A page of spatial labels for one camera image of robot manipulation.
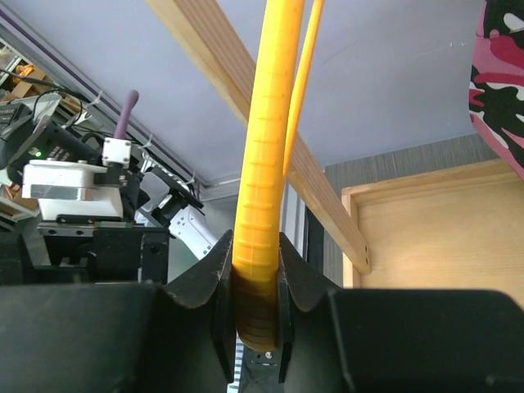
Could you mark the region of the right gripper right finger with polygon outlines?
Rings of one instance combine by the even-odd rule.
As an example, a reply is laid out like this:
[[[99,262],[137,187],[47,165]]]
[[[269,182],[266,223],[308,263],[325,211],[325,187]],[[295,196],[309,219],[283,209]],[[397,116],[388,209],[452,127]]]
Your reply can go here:
[[[523,311],[492,290],[343,289],[280,239],[287,392],[520,392]]]

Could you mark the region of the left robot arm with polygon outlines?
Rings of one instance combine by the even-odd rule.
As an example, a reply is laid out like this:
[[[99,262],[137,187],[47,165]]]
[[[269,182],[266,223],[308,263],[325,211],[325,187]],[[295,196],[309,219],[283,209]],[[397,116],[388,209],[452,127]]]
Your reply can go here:
[[[49,261],[32,261],[25,239],[1,236],[1,284],[168,281],[169,240],[198,259],[217,242],[198,201],[153,167],[134,174],[120,164],[32,160],[23,194],[37,199]]]

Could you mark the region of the orange plastic hanger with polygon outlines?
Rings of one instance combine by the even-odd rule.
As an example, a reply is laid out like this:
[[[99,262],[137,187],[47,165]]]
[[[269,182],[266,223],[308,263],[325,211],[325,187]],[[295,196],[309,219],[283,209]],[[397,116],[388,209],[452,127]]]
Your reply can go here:
[[[271,351],[278,341],[279,228],[323,2],[300,36],[302,1],[268,1],[247,125],[232,264],[235,324],[243,344]]]

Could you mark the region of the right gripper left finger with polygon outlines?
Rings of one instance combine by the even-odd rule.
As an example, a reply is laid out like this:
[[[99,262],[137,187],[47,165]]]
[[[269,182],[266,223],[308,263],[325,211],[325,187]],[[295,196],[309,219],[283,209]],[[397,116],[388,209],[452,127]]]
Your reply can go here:
[[[22,282],[24,239],[1,236],[4,392],[224,392],[236,333],[232,233],[166,286]]]

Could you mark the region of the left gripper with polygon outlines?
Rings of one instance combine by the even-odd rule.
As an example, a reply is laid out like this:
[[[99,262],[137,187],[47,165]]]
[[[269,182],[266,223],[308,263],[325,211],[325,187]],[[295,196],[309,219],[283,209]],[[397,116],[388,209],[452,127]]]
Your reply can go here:
[[[16,230],[1,230],[1,284],[153,282],[166,284],[169,230],[124,222],[42,223],[46,264]]]

